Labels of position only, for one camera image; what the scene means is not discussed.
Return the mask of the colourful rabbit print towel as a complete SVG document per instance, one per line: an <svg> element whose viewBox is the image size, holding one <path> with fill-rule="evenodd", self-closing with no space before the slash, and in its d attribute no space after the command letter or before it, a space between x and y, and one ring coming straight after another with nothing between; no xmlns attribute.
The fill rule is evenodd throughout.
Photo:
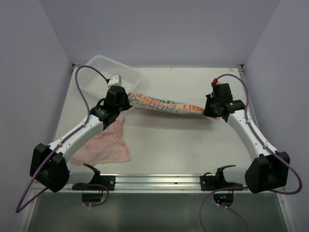
<svg viewBox="0 0 309 232"><path fill-rule="evenodd" d="M202 114L204 111L203 107L189 103L183 103L172 100L162 100L136 92L129 93L128 99L133 107L139 109L153 110L176 115L203 116L213 121L220 120L218 117L212 118L209 116L204 116Z"/></svg>

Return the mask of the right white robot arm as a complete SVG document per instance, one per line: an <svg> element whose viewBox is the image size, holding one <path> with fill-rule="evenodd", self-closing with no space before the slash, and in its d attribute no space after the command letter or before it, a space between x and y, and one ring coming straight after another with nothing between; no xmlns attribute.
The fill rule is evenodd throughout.
<svg viewBox="0 0 309 232"><path fill-rule="evenodd" d="M247 168L227 165L217 169L215 184L219 189L245 185L252 193L284 187L287 183L290 157L267 142L252 122L241 100L233 100L229 84L212 85L206 96L204 116L220 117L237 133L252 160Z"/></svg>

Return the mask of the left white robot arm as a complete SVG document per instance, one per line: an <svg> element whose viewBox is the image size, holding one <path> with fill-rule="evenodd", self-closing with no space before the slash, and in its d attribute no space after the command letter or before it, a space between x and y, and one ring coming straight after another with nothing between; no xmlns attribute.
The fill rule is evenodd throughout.
<svg viewBox="0 0 309 232"><path fill-rule="evenodd" d="M122 111L131 108L123 87L112 86L105 99L88 111L75 128L48 145L38 144L33 151L30 176L52 192L68 184L85 185L94 190L102 183L100 171L90 164L73 166L71 157L91 138L107 129Z"/></svg>

